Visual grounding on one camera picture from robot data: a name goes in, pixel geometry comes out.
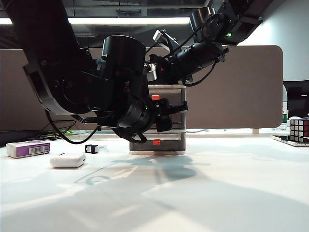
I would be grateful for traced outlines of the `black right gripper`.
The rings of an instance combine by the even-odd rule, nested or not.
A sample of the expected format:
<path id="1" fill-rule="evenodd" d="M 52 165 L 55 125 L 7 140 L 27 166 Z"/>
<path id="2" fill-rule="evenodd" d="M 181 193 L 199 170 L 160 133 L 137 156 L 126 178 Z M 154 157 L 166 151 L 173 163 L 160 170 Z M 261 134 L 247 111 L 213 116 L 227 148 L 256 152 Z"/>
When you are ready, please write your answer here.
<path id="1" fill-rule="evenodd" d="M 180 72 L 180 59 L 176 56 L 171 56 L 168 59 L 151 54 L 150 62 L 156 66 L 155 72 L 158 74 L 158 83 L 160 85 L 177 85 L 180 81 L 184 83 L 192 83 L 191 74 Z"/>

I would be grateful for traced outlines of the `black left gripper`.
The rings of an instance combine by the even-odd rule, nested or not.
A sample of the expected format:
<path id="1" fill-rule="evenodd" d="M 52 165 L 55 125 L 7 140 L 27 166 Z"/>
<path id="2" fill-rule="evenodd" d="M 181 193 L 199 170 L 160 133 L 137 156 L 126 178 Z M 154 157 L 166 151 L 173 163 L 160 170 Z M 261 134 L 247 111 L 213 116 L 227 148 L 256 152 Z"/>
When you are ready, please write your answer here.
<path id="1" fill-rule="evenodd" d="M 157 132 L 169 131 L 172 129 L 170 114 L 183 113 L 188 110 L 187 101 L 183 101 L 182 105 L 169 106 L 169 101 L 166 98 L 151 100 L 152 110 L 151 118 L 157 118 Z"/>

